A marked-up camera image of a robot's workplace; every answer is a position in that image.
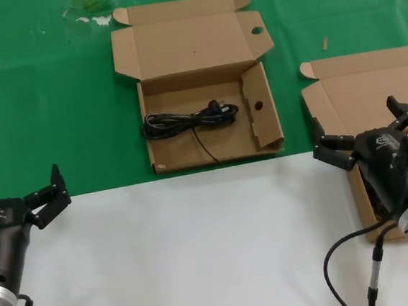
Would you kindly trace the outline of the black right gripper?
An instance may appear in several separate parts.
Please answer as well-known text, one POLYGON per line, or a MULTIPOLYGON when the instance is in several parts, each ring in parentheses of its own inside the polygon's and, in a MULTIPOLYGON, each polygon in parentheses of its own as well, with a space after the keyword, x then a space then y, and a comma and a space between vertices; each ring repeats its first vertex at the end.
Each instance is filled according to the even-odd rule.
POLYGON ((319 120, 312 118, 314 159, 345 171, 355 164, 387 212, 401 214, 408 208, 408 103, 392 95, 386 106, 395 120, 388 126, 361 134, 328 135, 319 120))

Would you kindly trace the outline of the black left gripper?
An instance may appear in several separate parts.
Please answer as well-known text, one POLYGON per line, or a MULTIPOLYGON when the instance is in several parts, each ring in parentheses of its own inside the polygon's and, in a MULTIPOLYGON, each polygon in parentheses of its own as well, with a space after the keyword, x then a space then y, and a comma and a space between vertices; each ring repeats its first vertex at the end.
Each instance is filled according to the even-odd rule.
POLYGON ((58 165, 54 163, 51 168, 50 185, 23 199, 0 199, 0 287, 21 287, 32 224, 44 229, 71 204, 58 165), (40 207, 30 215, 30 210, 40 207))

